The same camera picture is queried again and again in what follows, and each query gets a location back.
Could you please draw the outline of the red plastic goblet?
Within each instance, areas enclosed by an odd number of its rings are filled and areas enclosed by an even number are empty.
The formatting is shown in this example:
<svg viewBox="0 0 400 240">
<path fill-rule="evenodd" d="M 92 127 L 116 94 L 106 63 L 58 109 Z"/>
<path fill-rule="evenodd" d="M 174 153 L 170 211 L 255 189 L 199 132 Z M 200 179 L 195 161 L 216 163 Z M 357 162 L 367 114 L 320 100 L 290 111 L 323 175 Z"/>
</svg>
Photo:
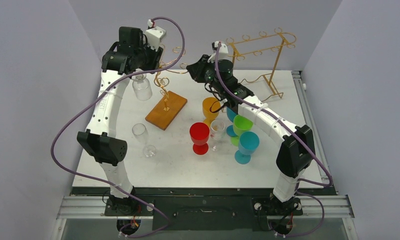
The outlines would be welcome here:
<svg viewBox="0 0 400 240">
<path fill-rule="evenodd" d="M 209 127 L 203 122 L 196 122 L 190 127 L 189 134 L 193 142 L 193 151 L 197 155 L 207 153 L 209 149 L 207 144 L 210 134 Z"/>
</svg>

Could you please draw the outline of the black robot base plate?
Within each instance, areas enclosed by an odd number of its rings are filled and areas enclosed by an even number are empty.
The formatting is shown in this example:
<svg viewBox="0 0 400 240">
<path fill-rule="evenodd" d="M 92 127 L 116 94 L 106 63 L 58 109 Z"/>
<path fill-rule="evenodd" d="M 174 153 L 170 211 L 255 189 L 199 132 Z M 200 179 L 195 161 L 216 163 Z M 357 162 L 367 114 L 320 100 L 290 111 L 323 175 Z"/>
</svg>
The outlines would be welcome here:
<svg viewBox="0 0 400 240">
<path fill-rule="evenodd" d="M 136 197 L 153 204 L 161 213 L 133 201 L 132 206 L 106 202 L 104 215 L 126 224 L 150 219 L 154 230 L 168 225 L 168 231 L 266 230 L 285 225 L 290 216 L 301 216 L 299 198 L 280 202 L 270 188 L 147 188 L 136 189 Z"/>
</svg>

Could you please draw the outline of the gold spiral rack wooden base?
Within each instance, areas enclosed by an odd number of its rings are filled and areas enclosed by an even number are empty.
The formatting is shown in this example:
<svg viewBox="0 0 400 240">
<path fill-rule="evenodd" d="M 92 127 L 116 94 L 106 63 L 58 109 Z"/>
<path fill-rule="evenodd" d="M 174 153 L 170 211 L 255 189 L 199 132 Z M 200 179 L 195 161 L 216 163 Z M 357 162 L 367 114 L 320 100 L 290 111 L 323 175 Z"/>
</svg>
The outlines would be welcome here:
<svg viewBox="0 0 400 240">
<path fill-rule="evenodd" d="M 165 131 L 185 107 L 188 100 L 179 94 L 168 91 L 166 87 L 169 85 L 170 80 L 168 77 L 159 77 L 160 74 L 161 71 L 155 74 L 153 83 L 160 88 L 162 98 L 145 117 L 145 120 Z"/>
</svg>

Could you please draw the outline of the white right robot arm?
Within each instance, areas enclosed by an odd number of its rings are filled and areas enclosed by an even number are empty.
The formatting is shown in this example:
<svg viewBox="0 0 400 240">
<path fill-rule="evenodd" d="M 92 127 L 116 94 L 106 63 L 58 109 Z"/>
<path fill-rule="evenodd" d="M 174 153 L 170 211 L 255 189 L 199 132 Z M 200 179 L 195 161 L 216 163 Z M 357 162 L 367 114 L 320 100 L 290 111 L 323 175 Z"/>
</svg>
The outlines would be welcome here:
<svg viewBox="0 0 400 240">
<path fill-rule="evenodd" d="M 276 165 L 279 169 L 273 188 L 270 208 L 277 214 L 294 210 L 300 177 L 315 157 L 313 131 L 307 125 L 298 126 L 280 117 L 246 86 L 239 83 L 233 73 L 233 63 L 227 59 L 216 62 L 203 55 L 196 63 L 186 67 L 197 83 L 210 86 L 210 91 L 223 100 L 224 106 L 253 122 L 279 147 Z"/>
</svg>

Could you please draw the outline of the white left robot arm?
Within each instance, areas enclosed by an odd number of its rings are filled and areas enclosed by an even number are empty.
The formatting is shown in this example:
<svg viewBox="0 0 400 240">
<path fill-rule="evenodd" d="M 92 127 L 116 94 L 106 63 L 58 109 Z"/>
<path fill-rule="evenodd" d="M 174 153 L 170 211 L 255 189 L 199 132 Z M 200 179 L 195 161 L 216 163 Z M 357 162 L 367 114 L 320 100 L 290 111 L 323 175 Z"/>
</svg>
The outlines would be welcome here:
<svg viewBox="0 0 400 240">
<path fill-rule="evenodd" d="M 85 131 L 77 134 L 83 149 L 99 163 L 110 182 L 110 205 L 124 215 L 138 210 L 124 164 L 127 142 L 116 138 L 116 124 L 120 105 L 130 79 L 116 80 L 136 70 L 151 71 L 159 67 L 163 48 L 160 43 L 166 31 L 158 26 L 141 30 L 135 27 L 119 28 L 119 40 L 102 57 L 101 84 L 92 118 Z"/>
</svg>

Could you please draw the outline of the patterned clear glass goblet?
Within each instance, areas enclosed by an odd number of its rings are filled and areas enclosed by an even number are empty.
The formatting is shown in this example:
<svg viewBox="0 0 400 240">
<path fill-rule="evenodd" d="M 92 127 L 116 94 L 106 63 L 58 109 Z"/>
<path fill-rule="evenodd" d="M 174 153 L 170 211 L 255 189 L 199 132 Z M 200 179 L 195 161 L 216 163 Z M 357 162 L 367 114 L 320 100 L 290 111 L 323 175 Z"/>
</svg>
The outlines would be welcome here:
<svg viewBox="0 0 400 240">
<path fill-rule="evenodd" d="M 138 100 L 147 101 L 152 97 L 152 89 L 147 75 L 139 74 L 132 77 L 132 87 Z"/>
</svg>

